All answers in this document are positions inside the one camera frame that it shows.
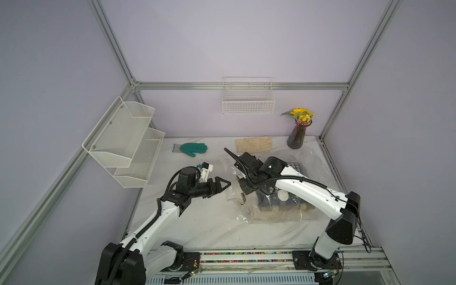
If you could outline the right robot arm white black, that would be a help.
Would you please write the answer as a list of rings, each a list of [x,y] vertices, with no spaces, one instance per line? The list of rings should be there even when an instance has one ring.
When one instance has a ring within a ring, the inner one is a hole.
[[[357,193],[334,191],[274,156],[263,162],[247,152],[239,156],[228,148],[224,151],[235,160],[235,167],[242,173],[239,185],[245,195],[255,191],[264,195],[286,191],[329,217],[324,233],[318,236],[309,253],[312,262],[327,262],[340,246],[353,243],[360,223],[361,198]]]

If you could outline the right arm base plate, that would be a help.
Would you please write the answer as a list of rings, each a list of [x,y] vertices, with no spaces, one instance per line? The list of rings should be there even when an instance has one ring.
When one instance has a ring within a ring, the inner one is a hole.
[[[329,259],[321,257],[313,251],[292,251],[292,261],[296,270],[339,270],[342,267],[337,252],[334,252]]]

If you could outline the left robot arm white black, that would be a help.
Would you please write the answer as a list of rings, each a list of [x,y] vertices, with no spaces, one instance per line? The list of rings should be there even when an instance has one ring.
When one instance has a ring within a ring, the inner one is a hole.
[[[164,194],[157,199],[157,210],[138,229],[119,244],[109,243],[102,251],[95,283],[97,285],[143,285],[166,268],[180,269],[183,247],[166,241],[153,251],[162,232],[176,221],[194,198],[211,198],[231,186],[220,177],[209,178],[212,165],[203,163],[178,170]]]

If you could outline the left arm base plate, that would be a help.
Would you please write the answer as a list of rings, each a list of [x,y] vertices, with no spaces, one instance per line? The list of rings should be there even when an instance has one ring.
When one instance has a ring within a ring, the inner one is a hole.
[[[173,264],[166,267],[162,272],[177,272],[177,271],[190,271],[194,268],[194,264],[199,264],[201,254],[199,252],[182,252],[177,253]]]

